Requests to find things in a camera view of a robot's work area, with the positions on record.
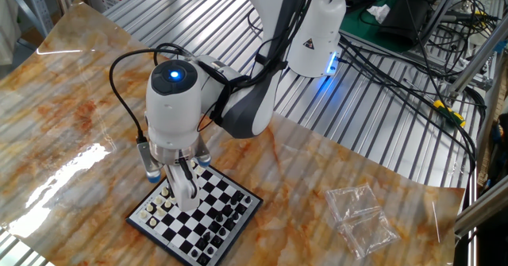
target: chessboard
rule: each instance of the chessboard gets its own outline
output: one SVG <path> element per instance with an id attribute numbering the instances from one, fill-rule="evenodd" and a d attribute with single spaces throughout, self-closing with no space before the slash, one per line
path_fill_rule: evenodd
<path id="1" fill-rule="evenodd" d="M 126 221 L 185 265 L 218 265 L 260 208 L 263 200 L 209 166 L 198 176 L 199 207 L 182 212 L 167 179 Z"/>

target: plastic packaging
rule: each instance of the plastic packaging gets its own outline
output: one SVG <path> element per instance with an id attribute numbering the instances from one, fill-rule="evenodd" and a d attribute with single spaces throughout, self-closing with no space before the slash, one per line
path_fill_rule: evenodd
<path id="1" fill-rule="evenodd" d="M 368 184 L 327 191 L 326 201 L 339 233 L 356 259 L 400 238 Z"/>

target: black cable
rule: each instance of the black cable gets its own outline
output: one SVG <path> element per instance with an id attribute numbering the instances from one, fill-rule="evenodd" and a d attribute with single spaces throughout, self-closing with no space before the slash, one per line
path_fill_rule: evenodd
<path id="1" fill-rule="evenodd" d="M 177 45 L 177 44 L 173 44 L 173 43 L 162 43 L 162 44 L 159 44 L 157 46 L 157 48 L 174 48 L 175 50 L 177 50 L 180 55 L 183 55 L 183 56 L 194 56 L 191 52 L 187 51 L 185 48 L 182 48 L 181 46 Z M 158 66 L 159 63 L 157 62 L 157 53 L 158 52 L 154 52 L 153 53 L 153 63 Z"/>
<path id="2" fill-rule="evenodd" d="M 448 106 L 446 105 L 446 101 L 441 96 L 441 93 L 439 92 L 439 88 L 437 87 L 437 84 L 436 84 L 434 78 L 431 76 L 431 68 L 430 68 L 430 64 L 429 64 L 429 59 L 427 58 L 427 53 L 426 53 L 425 47 L 424 47 L 423 43 L 421 42 L 420 37 L 418 36 L 418 29 L 417 29 L 417 27 L 416 27 L 416 25 L 414 23 L 414 17 L 413 17 L 413 14 L 411 13 L 409 0 L 406 0 L 406 6 L 407 6 L 407 9 L 408 9 L 408 12 L 409 12 L 409 15 L 410 15 L 410 19 L 411 19 L 411 23 L 412 23 L 413 28 L 414 28 L 414 32 L 417 35 L 416 36 L 417 37 L 417 42 L 418 42 L 418 44 L 420 46 L 421 53 L 422 53 L 424 61 L 425 61 L 425 65 L 427 66 L 427 70 L 429 72 L 430 82 L 432 83 L 434 89 L 436 90 L 436 92 L 438 94 L 438 98 L 443 103 L 444 108 L 446 109 L 446 111 L 448 113 L 448 118 L 450 119 L 451 122 L 453 122 L 455 127 L 459 130 L 460 134 L 462 135 L 462 137 L 464 139 L 464 142 L 466 143 L 465 145 L 467 147 L 466 150 L 468 151 L 469 164 L 470 164 L 469 177 L 471 177 L 471 174 L 473 173 L 473 171 L 476 168 L 476 147 L 475 147 L 475 142 L 472 140 L 472 138 L 469 136 L 469 134 L 455 120 L 452 119 L 453 118 L 452 113 L 449 111 Z M 475 7 L 473 6 L 473 13 L 472 13 L 472 15 L 474 16 L 474 14 L 475 14 Z"/>
<path id="3" fill-rule="evenodd" d="M 137 120 L 136 118 L 136 115 L 134 115 L 133 111 L 130 109 L 130 107 L 127 105 L 127 103 L 125 102 L 125 100 L 121 97 L 120 93 L 118 93 L 117 91 L 117 88 L 115 87 L 114 85 L 114 81 L 113 81 L 113 74 L 114 74 L 114 68 L 117 66 L 118 63 L 120 63 L 123 59 L 129 57 L 129 56 L 134 56 L 134 55 L 138 55 L 138 54 L 141 54 L 141 53 L 149 53 L 149 52 L 166 52 L 166 53 L 172 53 L 172 54 L 176 54 L 178 55 L 179 53 L 176 52 L 176 51 L 172 51 L 172 50 L 167 50 L 167 49 L 162 49 L 162 48 L 146 48 L 146 49 L 141 49 L 141 50 L 137 50 L 137 51 L 133 51 L 133 52 L 127 52 L 126 54 L 123 54 L 121 56 L 119 56 L 112 64 L 111 64 L 111 67 L 110 67 L 110 85 L 111 85 L 111 89 L 113 90 L 113 93 L 117 96 L 118 98 L 118 101 L 120 101 L 120 103 L 124 106 L 125 110 L 127 110 L 127 113 L 129 113 L 130 117 L 133 119 L 134 121 L 134 124 L 136 124 L 136 128 L 137 128 L 137 143 L 141 143 L 141 142 L 146 142 L 147 139 L 146 137 L 143 135 L 143 129 L 141 129 L 141 125 L 140 125 L 140 122 Z"/>
<path id="4" fill-rule="evenodd" d="M 428 100 L 426 100 L 425 98 L 423 98 L 422 96 L 420 96 L 419 94 L 417 94 L 416 92 L 413 92 L 410 88 L 402 85 L 401 83 L 399 83 L 398 81 L 396 81 L 395 79 L 392 79 L 389 75 L 387 75 L 386 73 L 384 73 L 383 71 L 379 70 L 373 63 L 371 63 L 364 55 L 362 55 L 358 50 L 356 50 L 356 48 L 350 43 L 348 42 L 347 40 L 344 40 L 342 41 L 343 43 L 345 43 L 348 47 L 347 48 L 350 48 L 351 50 L 353 50 L 353 52 L 355 53 L 355 55 L 352 54 L 352 52 L 350 52 L 344 45 L 342 44 L 339 44 L 343 49 L 344 51 L 349 55 L 349 57 L 352 58 L 352 60 L 358 64 L 359 66 L 361 66 L 365 71 L 368 71 L 372 76 L 376 77 L 379 81 L 382 81 L 382 80 L 388 80 L 390 81 L 391 83 L 393 83 L 394 85 L 397 85 L 397 87 L 399 89 L 402 89 L 406 92 L 408 92 L 409 94 L 413 95 L 415 98 L 417 98 L 418 100 L 420 100 L 421 102 L 425 103 L 429 108 L 431 108 L 432 110 L 434 110 L 435 112 L 439 113 L 439 110 L 431 103 L 429 102 Z M 359 57 L 362 59 L 362 61 L 364 62 L 364 64 L 362 64 L 356 57 Z M 427 120 L 431 125 L 437 127 L 441 132 L 443 132 L 445 135 L 447 135 L 448 137 L 450 137 L 452 139 L 452 141 L 456 142 L 468 155 L 472 156 L 471 152 L 469 151 L 467 145 L 464 145 L 462 144 L 459 140 L 457 140 L 452 134 L 446 132 L 445 130 L 443 130 L 443 128 L 438 125 L 436 122 L 432 121 L 428 116 L 426 116 L 425 114 L 423 114 L 417 107 L 413 106 L 410 104 L 410 102 L 406 101 L 404 99 L 404 97 L 402 97 L 399 93 L 395 92 L 395 90 L 388 86 L 388 85 L 385 85 L 383 83 L 381 83 L 381 85 L 384 85 L 389 91 L 391 91 L 395 96 L 397 96 L 400 100 L 402 100 L 403 102 L 405 102 L 409 108 L 411 108 L 416 114 L 420 115 L 421 117 L 423 117 L 425 120 Z"/>
<path id="5" fill-rule="evenodd" d="M 258 28 L 256 26 L 254 26 L 254 24 L 251 22 L 251 13 L 254 12 L 256 8 L 252 8 L 248 13 L 247 13 L 247 22 L 248 22 L 248 25 L 252 28 L 252 29 L 255 29 L 255 30 L 258 30 L 260 32 L 263 32 L 263 29 L 261 28 Z"/>

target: table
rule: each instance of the table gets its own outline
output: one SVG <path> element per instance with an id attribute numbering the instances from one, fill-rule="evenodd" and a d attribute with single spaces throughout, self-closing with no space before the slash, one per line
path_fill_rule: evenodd
<path id="1" fill-rule="evenodd" d="M 119 55 L 143 47 L 76 3 L 0 83 L 0 226 L 55 265 L 178 264 L 125 223 L 153 185 L 108 71 Z M 143 55 L 115 71 L 117 89 L 139 118 L 151 70 L 152 56 Z M 277 114 L 254 139 L 234 140 L 217 126 L 203 136 L 212 164 L 264 199 L 224 265 L 452 262 L 464 189 L 406 179 Z M 354 260 L 324 193 L 364 183 L 401 239 Z"/>

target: chess piece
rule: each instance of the chess piece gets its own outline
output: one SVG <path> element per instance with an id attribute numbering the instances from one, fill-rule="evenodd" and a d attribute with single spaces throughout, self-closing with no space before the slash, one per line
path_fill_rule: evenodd
<path id="1" fill-rule="evenodd" d="M 205 233 L 205 235 L 203 235 L 203 239 L 207 242 L 210 241 L 210 232 Z"/>
<path id="2" fill-rule="evenodd" d="M 160 193 L 164 197 L 167 197 L 167 195 L 169 195 L 169 191 L 167 190 L 167 187 L 163 187 L 162 191 Z"/>

